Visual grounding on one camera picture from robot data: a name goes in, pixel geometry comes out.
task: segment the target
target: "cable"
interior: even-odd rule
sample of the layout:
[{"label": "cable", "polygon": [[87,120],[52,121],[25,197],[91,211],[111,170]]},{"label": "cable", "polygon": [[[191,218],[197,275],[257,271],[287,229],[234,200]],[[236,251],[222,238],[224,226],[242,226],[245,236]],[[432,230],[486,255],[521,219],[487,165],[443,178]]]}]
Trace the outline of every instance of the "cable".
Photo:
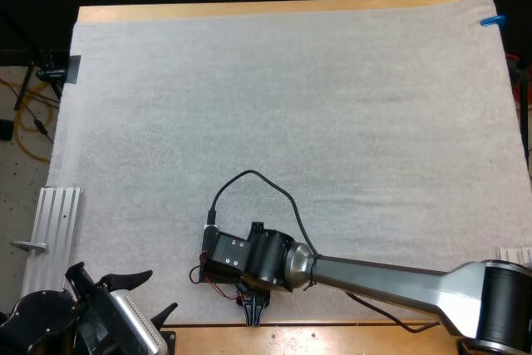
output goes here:
[{"label": "cable", "polygon": [[[13,95],[15,97],[18,97],[18,94],[17,92],[15,91],[15,89],[13,89],[12,85],[6,81],[4,81],[2,78],[0,78],[0,83],[2,83],[3,85],[7,86],[13,93]],[[46,87],[46,83],[44,83],[42,86],[38,87],[34,92],[33,94],[39,94],[39,92],[44,88]],[[52,121],[53,119],[53,115],[52,115],[52,111],[50,109],[51,105],[47,104],[48,106],[48,110],[49,110],[49,113],[48,113],[48,118],[47,118],[47,123],[46,124],[43,124],[38,118],[37,116],[35,115],[35,113],[27,106],[27,103],[24,102],[24,101],[21,101],[21,107],[20,109],[18,110],[18,113],[15,115],[15,118],[14,118],[14,121],[13,121],[13,135],[15,137],[15,141],[17,142],[18,146],[20,147],[20,149],[22,150],[22,152],[24,152],[24,154],[26,154],[28,157],[30,158],[33,158],[34,160],[37,160],[37,161],[41,161],[41,162],[45,162],[47,164],[50,163],[50,159],[48,158],[45,158],[45,157],[41,157],[39,155],[36,155],[34,153],[32,153],[23,143],[22,143],[22,140],[20,138],[20,134],[19,134],[19,131],[18,131],[18,128],[19,126],[25,130],[25,131],[29,131],[29,132],[40,132],[41,134],[43,134],[52,144],[53,144],[53,140],[52,138],[48,135],[48,131],[46,129],[46,126]],[[33,128],[29,128],[27,126],[24,125],[24,123],[22,122],[22,113],[24,112],[24,110],[28,110],[28,112],[32,115],[33,117],[33,123],[35,124],[35,126],[37,127],[36,129],[33,129]]]},{"label": "cable", "polygon": [[[201,280],[194,280],[192,279],[192,273],[196,270],[196,269],[199,269],[199,268],[202,268],[205,264],[205,261],[207,259],[207,250],[203,250],[201,252],[201,254],[199,255],[199,265],[196,265],[194,266],[190,271],[189,271],[189,280],[192,284],[200,284],[201,283]],[[212,280],[209,278],[209,276],[204,272],[203,273],[204,277],[205,277],[205,280],[207,280],[207,283],[210,284],[210,287],[212,287],[212,289],[214,290],[215,293],[217,293],[220,297],[223,297],[225,299],[231,299],[231,300],[234,300],[234,299],[239,299],[239,298],[242,298],[243,295],[242,294],[237,294],[235,296],[232,296],[230,297],[229,295],[227,295],[226,293],[224,293],[222,291],[222,289],[216,284],[216,283],[213,283]]]},{"label": "cable", "polygon": [[270,185],[271,187],[276,189],[276,191],[278,191],[279,193],[283,194],[288,199],[288,201],[290,201],[290,204],[292,205],[292,208],[293,208],[293,213],[295,214],[296,220],[298,221],[298,226],[299,226],[299,230],[301,230],[301,234],[305,238],[305,241],[307,242],[307,245],[311,249],[311,251],[314,254],[318,255],[318,252],[317,252],[316,248],[313,246],[312,242],[310,241],[310,238],[308,237],[307,231],[305,230],[305,227],[303,226],[303,222],[301,220],[301,216],[299,215],[298,206],[296,205],[296,202],[293,199],[293,197],[285,189],[277,186],[271,180],[269,180],[268,178],[266,178],[264,175],[260,174],[256,170],[245,170],[244,172],[240,172],[233,179],[229,180],[225,185],[223,185],[220,190],[218,190],[218,193],[216,193],[216,196],[214,197],[213,204],[210,206],[209,213],[210,213],[210,215],[213,215],[212,216],[212,220],[211,221],[208,220],[207,224],[214,224],[214,223],[210,223],[210,222],[214,222],[214,218],[215,218],[215,215],[216,215],[216,202],[218,201],[218,198],[224,192],[224,190],[227,189],[236,180],[238,180],[241,177],[246,176],[248,174],[253,174],[255,176],[258,176],[260,179],[262,179],[268,185]]},{"label": "cable", "polygon": [[[236,175],[234,178],[232,178],[231,180],[229,180],[225,185],[223,185],[221,187],[220,190],[218,190],[218,193],[216,193],[216,196],[214,197],[214,200],[213,200],[213,203],[212,205],[210,206],[210,210],[209,210],[209,217],[207,219],[207,224],[214,224],[214,220],[216,218],[216,203],[218,202],[218,198],[221,196],[221,194],[224,192],[225,189],[227,189],[230,185],[232,185],[236,180],[240,179],[241,177],[243,176],[246,176],[248,174],[253,174],[255,176],[258,176],[260,179],[262,179],[264,182],[266,182],[268,185],[270,185],[271,187],[273,187],[274,189],[276,189],[278,192],[282,193],[283,195],[285,195],[288,200],[290,201],[290,204],[292,205],[292,208],[293,208],[293,212],[296,216],[296,220],[298,221],[298,226],[299,226],[299,229],[301,230],[301,234],[303,235],[303,237],[305,238],[305,241],[307,242],[307,245],[308,247],[310,248],[310,250],[313,252],[315,258],[314,258],[314,262],[313,262],[313,265],[311,267],[311,278],[310,278],[310,282],[307,286],[307,288],[310,288],[312,287],[315,283],[313,282],[313,279],[312,279],[312,276],[313,276],[313,269],[314,269],[314,265],[316,263],[316,260],[319,259],[320,257],[320,254],[319,252],[316,250],[316,248],[313,246],[312,242],[310,241],[310,238],[308,237],[307,235],[307,231],[305,230],[304,226],[303,226],[303,222],[301,220],[301,216],[299,215],[299,211],[298,211],[298,206],[296,205],[296,202],[295,200],[293,199],[293,197],[283,188],[277,186],[276,184],[274,184],[271,180],[267,179],[264,175],[260,174],[258,171],[256,170],[245,170],[244,172],[240,172],[238,175]],[[204,259],[206,258],[206,251],[202,251],[200,257],[199,257],[199,265],[193,267],[190,272],[189,272],[189,279],[192,283],[195,284],[195,281],[192,279],[192,273],[197,269],[197,268],[201,268],[204,264]],[[212,284],[212,282],[210,282],[209,278],[205,275],[205,277],[207,278],[207,281],[209,283]],[[355,294],[352,294],[352,293],[347,293],[347,296],[354,300],[354,301],[357,301],[358,303],[360,303],[361,305],[364,305],[365,307],[367,308],[370,308],[371,310],[377,312],[377,313],[380,313],[382,316],[385,316],[389,319],[391,319],[393,322],[397,323],[398,326],[404,328],[405,330],[407,330],[408,332],[410,333],[421,333],[421,332],[424,332],[425,330],[429,329],[429,328],[434,328],[435,326],[438,326],[440,323],[439,322],[433,322],[433,323],[428,323],[424,326],[421,326],[420,328],[411,328],[410,326],[408,326],[407,324],[405,324],[404,322],[402,322],[401,320],[399,320],[398,318],[396,318],[395,316],[393,316],[392,314],[386,312],[385,310],[383,309],[380,309],[379,307],[376,307],[375,305],[372,305],[366,301],[364,301],[363,299],[357,297]]]},{"label": "cable", "polygon": [[346,294],[350,299],[357,301],[358,303],[365,306],[366,308],[370,308],[372,311],[380,313],[382,316],[386,316],[388,319],[391,319],[393,322],[397,323],[399,326],[401,326],[402,328],[404,328],[410,333],[414,333],[414,334],[421,333],[421,332],[424,332],[425,330],[428,330],[429,328],[434,328],[435,326],[438,326],[440,324],[440,322],[432,322],[432,323],[425,324],[421,326],[420,328],[411,328],[406,323],[402,322],[401,320],[393,316],[391,313],[388,313],[385,310],[380,309],[373,304],[367,303],[363,299],[357,297],[355,294],[347,293],[347,292]]}]

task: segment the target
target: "red wire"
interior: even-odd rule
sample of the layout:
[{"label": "red wire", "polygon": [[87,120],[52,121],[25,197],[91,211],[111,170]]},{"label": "red wire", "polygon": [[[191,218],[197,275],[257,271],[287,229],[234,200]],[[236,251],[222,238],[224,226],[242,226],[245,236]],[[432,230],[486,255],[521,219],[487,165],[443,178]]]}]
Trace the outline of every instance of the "red wire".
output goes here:
[{"label": "red wire", "polygon": [[[201,263],[202,267],[205,265],[206,259],[207,259],[207,250],[204,249],[203,251],[201,251],[201,254],[199,255],[199,262]],[[214,292],[217,293],[220,297],[230,299],[230,300],[239,299],[243,297],[242,294],[238,294],[233,297],[230,297],[229,295],[224,293],[222,289],[218,287],[218,285],[216,285],[216,283],[213,283],[206,273],[204,273],[204,276],[205,276],[205,280],[207,280],[207,283],[210,284],[210,287],[212,287]]]}]

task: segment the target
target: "black clamp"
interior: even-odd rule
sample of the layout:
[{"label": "black clamp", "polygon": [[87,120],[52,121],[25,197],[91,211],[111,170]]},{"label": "black clamp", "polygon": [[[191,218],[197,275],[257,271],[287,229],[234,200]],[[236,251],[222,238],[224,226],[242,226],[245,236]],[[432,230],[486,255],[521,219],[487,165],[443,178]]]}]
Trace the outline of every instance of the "black clamp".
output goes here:
[{"label": "black clamp", "polygon": [[241,293],[236,298],[236,303],[244,308],[246,326],[257,328],[260,325],[260,317],[265,308],[269,306],[269,291],[262,293]]}]

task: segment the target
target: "wooden table edge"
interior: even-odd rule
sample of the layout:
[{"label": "wooden table edge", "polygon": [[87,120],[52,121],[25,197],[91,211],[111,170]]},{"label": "wooden table edge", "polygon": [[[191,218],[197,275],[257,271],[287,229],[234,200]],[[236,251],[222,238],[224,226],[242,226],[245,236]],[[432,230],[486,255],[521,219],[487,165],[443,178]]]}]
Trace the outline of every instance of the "wooden table edge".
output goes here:
[{"label": "wooden table edge", "polygon": [[284,2],[176,3],[80,7],[78,22],[154,21],[276,12],[320,12],[419,7],[465,0],[297,0]]}]

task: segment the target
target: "black cable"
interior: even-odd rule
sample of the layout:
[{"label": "black cable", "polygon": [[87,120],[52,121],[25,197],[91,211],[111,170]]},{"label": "black cable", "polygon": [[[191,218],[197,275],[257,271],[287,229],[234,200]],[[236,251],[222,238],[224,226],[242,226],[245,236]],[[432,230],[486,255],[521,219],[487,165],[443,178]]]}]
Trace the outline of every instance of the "black cable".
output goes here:
[{"label": "black cable", "polygon": [[313,246],[312,242],[310,241],[310,238],[308,237],[307,231],[305,230],[305,227],[303,226],[303,222],[301,220],[301,216],[299,215],[298,206],[296,205],[295,200],[293,197],[288,193],[285,189],[277,186],[274,184],[271,180],[266,178],[261,173],[257,172],[256,170],[245,170],[244,172],[240,172],[238,175],[236,175],[233,179],[228,181],[225,185],[222,186],[220,190],[218,190],[218,193],[216,193],[216,196],[214,197],[213,204],[210,206],[210,212],[215,213],[216,212],[216,202],[218,201],[218,198],[220,195],[224,192],[225,189],[227,189],[231,184],[233,184],[236,180],[240,179],[242,176],[253,174],[255,176],[258,176],[260,179],[262,179],[264,182],[266,182],[268,185],[276,189],[279,193],[282,193],[288,201],[290,201],[290,204],[292,205],[293,212],[296,216],[296,220],[298,221],[299,230],[301,230],[301,234],[305,238],[305,241],[307,242],[308,247],[310,250],[315,254],[318,255],[318,252],[316,248]]},{"label": "black cable", "polygon": [[372,311],[380,313],[382,316],[386,316],[388,319],[391,319],[393,322],[397,323],[399,326],[401,326],[402,328],[404,328],[410,333],[421,333],[421,332],[424,332],[425,330],[428,330],[429,328],[434,328],[435,326],[438,326],[440,324],[440,322],[433,322],[433,323],[425,324],[421,326],[420,328],[411,328],[406,323],[402,322],[401,320],[393,316],[391,313],[386,312],[384,309],[380,309],[376,307],[375,305],[364,301],[363,299],[357,297],[355,294],[352,294],[352,293],[346,293],[346,294],[350,299],[357,301],[358,303],[365,306],[366,308],[370,308]]},{"label": "black cable", "polygon": [[[313,282],[313,269],[314,269],[314,265],[316,263],[316,261],[319,259],[319,252],[316,250],[316,248],[313,246],[312,242],[310,241],[310,238],[308,237],[307,235],[307,231],[305,230],[305,227],[303,226],[303,222],[301,220],[301,216],[299,215],[299,211],[298,211],[298,206],[296,205],[296,202],[295,200],[293,199],[293,197],[283,188],[277,186],[276,184],[274,184],[271,180],[269,180],[268,178],[266,178],[264,175],[260,174],[259,172],[257,172],[256,170],[245,170],[244,172],[240,172],[238,175],[236,175],[234,178],[232,178],[231,180],[229,180],[225,185],[222,186],[222,188],[220,190],[218,190],[218,193],[216,193],[216,196],[214,197],[214,200],[213,200],[213,204],[210,206],[210,210],[209,210],[209,218],[208,218],[208,221],[207,221],[207,224],[214,224],[214,219],[216,218],[216,202],[218,201],[218,198],[220,197],[220,195],[224,192],[225,189],[227,189],[230,185],[232,185],[236,180],[240,179],[241,177],[245,176],[245,175],[248,175],[248,174],[253,174],[255,176],[258,176],[260,179],[262,179],[264,182],[266,182],[268,185],[272,186],[274,189],[276,189],[276,191],[282,193],[283,195],[285,195],[288,200],[290,201],[290,204],[292,205],[292,208],[293,208],[293,212],[295,213],[296,215],[296,220],[298,221],[298,226],[299,226],[299,229],[301,230],[301,234],[303,235],[303,237],[305,238],[305,241],[307,242],[307,245],[308,247],[310,248],[310,250],[313,252],[313,254],[315,255],[315,258],[314,258],[314,262],[313,262],[313,265],[311,267],[311,278],[310,278],[310,282],[307,286],[307,288],[310,288],[312,287],[315,283]],[[194,268],[192,268],[189,272],[189,279],[192,283],[195,284],[195,281],[192,279],[192,273],[201,265],[198,265]],[[397,323],[398,326],[401,326],[402,328],[404,328],[405,330],[407,330],[408,332],[410,333],[421,333],[421,332],[424,332],[425,330],[429,329],[429,328],[434,328],[435,326],[439,325],[440,323],[439,322],[434,322],[434,323],[428,323],[424,326],[421,326],[420,328],[411,328],[410,326],[408,326],[407,324],[405,324],[404,322],[402,322],[401,320],[399,320],[398,318],[396,318],[395,316],[393,316],[392,314],[386,312],[385,310],[383,309],[380,309],[378,307],[376,307],[375,305],[372,305],[370,303],[367,303],[366,301],[364,301],[363,299],[357,297],[355,294],[352,294],[352,293],[346,293],[347,296],[350,298],[350,299],[353,299],[354,301],[357,301],[358,303],[360,303],[361,305],[364,305],[365,307],[367,308],[370,308],[371,310],[377,312],[377,313],[380,313],[382,316],[385,316],[389,319],[391,319],[393,322]]]},{"label": "black cable", "polygon": [[[11,91],[13,92],[13,95],[15,95],[16,98],[18,98],[18,94],[17,94],[17,91],[15,91],[15,89],[13,89],[13,86],[9,85],[7,82],[5,82],[2,78],[0,78],[0,82],[7,86],[9,89],[11,89]],[[37,128],[37,130],[42,133],[44,136],[47,137],[47,139],[50,141],[50,143],[53,144],[53,140],[52,138],[48,135],[48,131],[47,131],[47,128],[44,126],[44,124],[42,123],[41,120],[39,120],[37,118],[37,116],[33,113],[32,110],[30,110],[30,107],[26,106],[26,104],[23,104],[22,105],[23,107],[26,107],[26,110],[32,115],[33,117],[33,123],[35,124],[35,127]]]}]

